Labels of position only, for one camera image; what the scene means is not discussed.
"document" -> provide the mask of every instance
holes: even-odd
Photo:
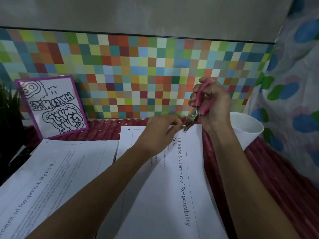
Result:
[[[116,159],[144,128],[121,128]],[[102,223],[97,239],[227,238],[209,195],[202,144],[201,125],[179,131],[133,177]]]
[[[0,187],[0,238],[25,238],[108,168],[118,140],[43,139],[29,160]]]

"pink hole punch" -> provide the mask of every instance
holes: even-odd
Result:
[[[210,78],[207,78],[206,81],[199,87],[196,99],[194,101],[194,109],[189,115],[187,116],[186,125],[184,128],[184,131],[187,131],[191,126],[195,124],[195,122],[198,120],[199,116],[205,116],[208,112],[211,106],[214,104],[215,99],[212,98],[207,102],[205,105],[202,106],[202,102],[204,100],[205,93],[203,92],[203,89],[211,84]]]

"hand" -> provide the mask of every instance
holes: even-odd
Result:
[[[211,79],[211,85],[203,89],[203,92],[206,94],[204,96],[204,101],[202,105],[208,102],[214,97],[215,102],[211,106],[209,113],[206,116],[200,116],[200,120],[203,128],[206,132],[214,132],[217,129],[223,126],[230,126],[230,107],[231,101],[230,96],[223,86],[213,78],[202,77],[199,79],[199,82],[204,83],[206,79]],[[188,102],[189,106],[194,106],[194,100],[196,99],[196,92],[198,91],[201,84],[197,84],[193,88],[193,93],[190,95],[190,101]]]
[[[146,153],[149,159],[162,152],[172,142],[173,136],[182,128],[184,126],[177,115],[151,117],[133,147]]]

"forearm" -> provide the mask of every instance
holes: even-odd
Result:
[[[130,148],[27,238],[93,238],[114,202],[147,159],[147,154]]]
[[[229,125],[210,132],[238,238],[299,238],[261,183]]]

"mosaic wall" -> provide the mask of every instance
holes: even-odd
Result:
[[[88,118],[185,116],[194,84],[216,78],[241,112],[272,44],[0,29],[0,79],[74,76]],[[24,107],[22,114],[28,115]]]

